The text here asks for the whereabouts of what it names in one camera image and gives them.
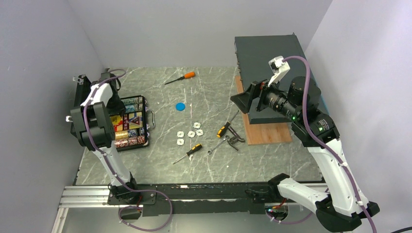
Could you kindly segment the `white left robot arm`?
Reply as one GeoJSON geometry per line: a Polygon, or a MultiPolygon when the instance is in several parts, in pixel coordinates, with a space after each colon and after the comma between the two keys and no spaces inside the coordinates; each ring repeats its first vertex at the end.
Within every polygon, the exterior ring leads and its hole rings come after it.
{"type": "Polygon", "coordinates": [[[121,69],[120,72],[120,75],[115,75],[113,70],[107,70],[94,82],[86,75],[74,77],[73,81],[77,83],[74,107],[66,121],[71,123],[71,134],[79,144],[102,163],[109,175],[109,189],[113,195],[132,204],[139,199],[140,191],[116,149],[115,130],[110,118],[111,113],[125,113],[118,91],[121,86],[119,79],[126,71],[121,69]]]}

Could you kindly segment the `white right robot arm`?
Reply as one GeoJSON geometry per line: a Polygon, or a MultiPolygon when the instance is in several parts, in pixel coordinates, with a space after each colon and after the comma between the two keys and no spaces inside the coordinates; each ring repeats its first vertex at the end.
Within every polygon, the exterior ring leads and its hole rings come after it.
{"type": "Polygon", "coordinates": [[[321,90],[313,79],[295,77],[287,92],[267,81],[253,82],[246,91],[230,99],[244,113],[258,99],[257,110],[270,108],[292,123],[294,135],[317,163],[328,191],[320,192],[281,173],[268,181],[262,190],[247,189],[254,201],[293,200],[314,213],[330,232],[348,232],[361,221],[379,212],[377,203],[369,201],[356,184],[343,153],[340,135],[333,119],[319,110],[321,90]]]}

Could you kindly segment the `blue poker chip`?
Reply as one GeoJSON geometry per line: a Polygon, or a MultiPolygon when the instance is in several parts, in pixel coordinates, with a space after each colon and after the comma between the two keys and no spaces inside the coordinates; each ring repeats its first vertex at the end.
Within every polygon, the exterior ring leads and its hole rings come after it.
{"type": "Polygon", "coordinates": [[[183,110],[185,110],[186,105],[182,102],[179,102],[175,105],[175,108],[176,108],[177,111],[183,111],[183,110]]]}

